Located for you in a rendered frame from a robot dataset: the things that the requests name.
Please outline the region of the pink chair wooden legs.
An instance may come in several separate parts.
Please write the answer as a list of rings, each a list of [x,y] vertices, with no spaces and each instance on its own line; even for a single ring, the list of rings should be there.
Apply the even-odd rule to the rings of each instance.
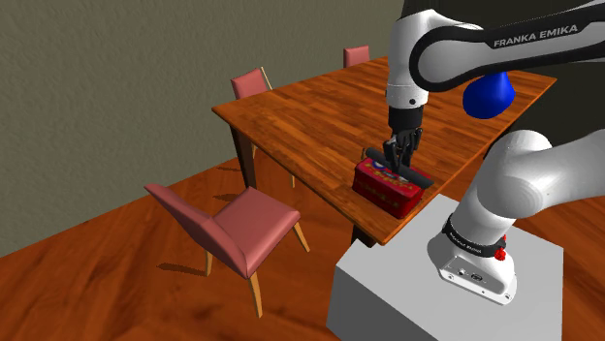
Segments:
[[[231,79],[234,94],[237,100],[242,98],[258,95],[271,90],[269,82],[263,67],[256,68],[245,75],[234,77]],[[246,187],[257,188],[256,174],[254,168],[254,157],[256,145],[250,142],[248,151],[245,151],[241,145],[243,139],[248,140],[248,136],[242,135],[238,129],[230,127],[236,152],[238,155],[239,164],[243,166],[242,177]]]
[[[369,46],[346,47],[343,50],[343,67],[348,68],[370,60]]]
[[[210,275],[212,262],[217,259],[248,282],[257,317],[263,315],[259,266],[288,232],[295,233],[306,252],[310,250],[299,211],[253,187],[246,188],[214,215],[162,185],[147,184],[144,188],[204,249],[205,275]]]

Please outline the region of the blue round vase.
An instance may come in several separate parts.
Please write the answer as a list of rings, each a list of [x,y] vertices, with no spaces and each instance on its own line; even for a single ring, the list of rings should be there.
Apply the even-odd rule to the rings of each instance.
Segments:
[[[516,96],[506,72],[482,76],[470,82],[462,96],[464,111],[478,119],[490,119],[510,107]]]

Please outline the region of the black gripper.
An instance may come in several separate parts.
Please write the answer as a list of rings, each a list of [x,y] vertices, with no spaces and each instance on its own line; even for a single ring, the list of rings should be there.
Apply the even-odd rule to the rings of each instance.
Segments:
[[[389,107],[388,124],[392,137],[383,142],[383,152],[389,168],[398,173],[404,164],[409,167],[413,153],[418,149],[423,129],[423,106],[416,108]]]

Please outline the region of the grey robot stand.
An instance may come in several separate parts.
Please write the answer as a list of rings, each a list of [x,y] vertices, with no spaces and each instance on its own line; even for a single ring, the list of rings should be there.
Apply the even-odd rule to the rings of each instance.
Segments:
[[[457,202],[439,195],[384,246],[337,262],[327,326],[342,341],[562,341],[563,250],[516,227],[518,288],[499,305],[443,280],[428,245]]]

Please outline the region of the wooden dining table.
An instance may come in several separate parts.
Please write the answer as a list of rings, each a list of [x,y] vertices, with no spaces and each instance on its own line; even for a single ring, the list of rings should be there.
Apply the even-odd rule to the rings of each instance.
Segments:
[[[232,130],[245,185],[256,184],[250,150],[256,145],[384,245],[555,83],[552,77],[509,72],[515,99],[505,112],[485,120],[465,113],[463,85],[431,93],[412,165],[433,183],[405,218],[396,219],[352,188],[363,148],[379,149],[391,134],[384,96],[387,77],[388,62],[381,57],[214,107]]]

